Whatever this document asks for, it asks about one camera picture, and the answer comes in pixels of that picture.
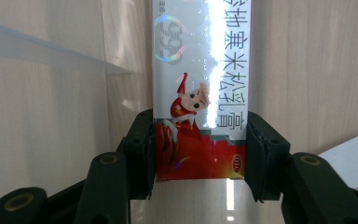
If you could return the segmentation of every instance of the cartoon face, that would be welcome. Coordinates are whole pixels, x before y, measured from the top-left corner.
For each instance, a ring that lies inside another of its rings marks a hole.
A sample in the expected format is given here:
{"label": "cartoon face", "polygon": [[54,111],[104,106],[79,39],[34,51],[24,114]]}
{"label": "cartoon face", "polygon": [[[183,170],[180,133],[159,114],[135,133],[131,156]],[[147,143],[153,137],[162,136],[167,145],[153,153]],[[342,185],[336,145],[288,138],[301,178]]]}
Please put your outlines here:
{"label": "cartoon face", "polygon": [[204,88],[202,88],[202,84],[200,88],[182,95],[181,105],[186,110],[199,111],[206,108],[208,104],[208,99],[204,92]]}

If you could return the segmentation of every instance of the screw hole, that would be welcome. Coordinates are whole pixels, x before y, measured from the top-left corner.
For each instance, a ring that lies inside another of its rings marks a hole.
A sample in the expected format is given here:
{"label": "screw hole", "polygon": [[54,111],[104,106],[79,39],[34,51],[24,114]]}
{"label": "screw hole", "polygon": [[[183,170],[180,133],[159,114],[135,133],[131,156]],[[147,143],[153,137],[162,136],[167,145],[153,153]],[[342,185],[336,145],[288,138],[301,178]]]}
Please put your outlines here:
{"label": "screw hole", "polygon": [[116,156],[104,156],[100,158],[100,163],[103,165],[115,163],[118,160],[118,157]]}
{"label": "screw hole", "polygon": [[23,193],[17,196],[14,196],[5,203],[5,210],[8,212],[14,212],[23,207],[27,206],[34,200],[34,195],[31,193]]}
{"label": "screw hole", "polygon": [[300,159],[309,165],[320,165],[321,164],[321,162],[318,159],[316,159],[315,157],[312,157],[312,156],[302,156]]}

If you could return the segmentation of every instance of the red cartoon figure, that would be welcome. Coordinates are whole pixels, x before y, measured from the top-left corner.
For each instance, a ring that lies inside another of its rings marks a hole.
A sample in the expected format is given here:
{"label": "red cartoon figure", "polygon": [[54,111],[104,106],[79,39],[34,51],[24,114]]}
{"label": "red cartoon figure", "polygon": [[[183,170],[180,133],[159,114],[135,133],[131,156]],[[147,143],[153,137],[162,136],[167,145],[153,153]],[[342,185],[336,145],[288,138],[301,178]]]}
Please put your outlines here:
{"label": "red cartoon figure", "polygon": [[206,108],[208,101],[208,87],[201,82],[200,87],[186,92],[187,73],[184,73],[183,80],[177,90],[178,98],[171,105],[171,120],[163,121],[165,146],[164,151],[172,150],[170,163],[178,154],[179,141],[178,133],[191,137],[195,141],[200,141],[200,130],[195,122],[197,111]]}

